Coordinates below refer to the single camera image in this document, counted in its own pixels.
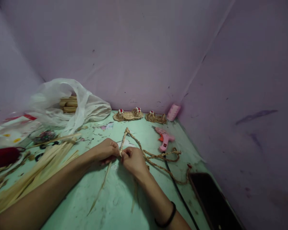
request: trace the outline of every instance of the pink thread spool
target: pink thread spool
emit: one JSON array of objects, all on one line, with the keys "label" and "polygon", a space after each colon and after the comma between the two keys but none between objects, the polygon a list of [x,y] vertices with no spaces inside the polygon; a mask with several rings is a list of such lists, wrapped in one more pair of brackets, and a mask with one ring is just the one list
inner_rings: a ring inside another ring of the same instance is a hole
[{"label": "pink thread spool", "polygon": [[180,110],[180,105],[176,105],[176,104],[173,104],[170,108],[170,111],[168,112],[166,118],[169,120],[169,121],[173,121],[175,120],[175,117],[177,116],[179,110]]}]

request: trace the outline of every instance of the purple wall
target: purple wall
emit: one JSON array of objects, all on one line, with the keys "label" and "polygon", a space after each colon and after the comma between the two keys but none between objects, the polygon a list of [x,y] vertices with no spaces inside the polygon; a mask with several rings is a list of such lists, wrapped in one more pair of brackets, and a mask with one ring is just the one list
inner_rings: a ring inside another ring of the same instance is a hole
[{"label": "purple wall", "polygon": [[19,51],[0,11],[0,121],[11,112],[22,112],[42,82]]},{"label": "purple wall", "polygon": [[5,0],[46,81],[74,78],[114,109],[157,113],[183,97],[232,0]]},{"label": "purple wall", "polygon": [[234,4],[179,119],[247,229],[288,229],[288,1]]}]

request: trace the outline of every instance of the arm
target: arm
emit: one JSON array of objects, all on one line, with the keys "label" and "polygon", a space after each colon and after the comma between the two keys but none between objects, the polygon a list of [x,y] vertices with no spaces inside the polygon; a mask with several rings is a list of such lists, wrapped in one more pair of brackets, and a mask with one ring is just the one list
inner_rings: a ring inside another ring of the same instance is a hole
[{"label": "arm", "polygon": [[93,162],[107,164],[116,156],[119,156],[118,145],[109,138],[88,150],[2,212],[0,230],[40,229]]},{"label": "arm", "polygon": [[[122,152],[122,163],[125,168],[134,175],[146,193],[156,221],[161,225],[165,224],[171,216],[173,204],[149,172],[142,151],[138,148],[126,148]],[[190,227],[180,213],[176,211],[167,229],[190,229]]]}]

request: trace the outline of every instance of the hand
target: hand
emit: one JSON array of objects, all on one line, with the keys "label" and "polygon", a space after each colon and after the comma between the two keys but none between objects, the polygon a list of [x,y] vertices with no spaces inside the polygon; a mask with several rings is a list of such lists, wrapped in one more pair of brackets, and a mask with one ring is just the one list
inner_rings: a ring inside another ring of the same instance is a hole
[{"label": "hand", "polygon": [[122,151],[123,166],[137,179],[149,173],[143,153],[139,148],[128,147]]},{"label": "hand", "polygon": [[119,156],[119,147],[115,141],[107,138],[84,154],[93,161],[99,161],[101,165],[105,165]]}]

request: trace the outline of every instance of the plastic bag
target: plastic bag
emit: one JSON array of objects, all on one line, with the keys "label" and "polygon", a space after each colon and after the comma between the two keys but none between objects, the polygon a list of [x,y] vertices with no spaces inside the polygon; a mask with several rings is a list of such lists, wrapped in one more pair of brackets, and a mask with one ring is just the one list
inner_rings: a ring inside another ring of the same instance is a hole
[{"label": "plastic bag", "polygon": [[[31,97],[29,108],[43,124],[65,127],[61,135],[73,134],[88,121],[100,121],[111,112],[108,102],[93,95],[74,79],[57,78],[43,83],[38,93]],[[63,113],[59,102],[62,97],[77,96],[78,108],[75,114]]]},{"label": "plastic bag", "polygon": [[41,123],[30,115],[7,119],[0,124],[0,148],[26,147],[31,142],[27,137],[40,125]]}]

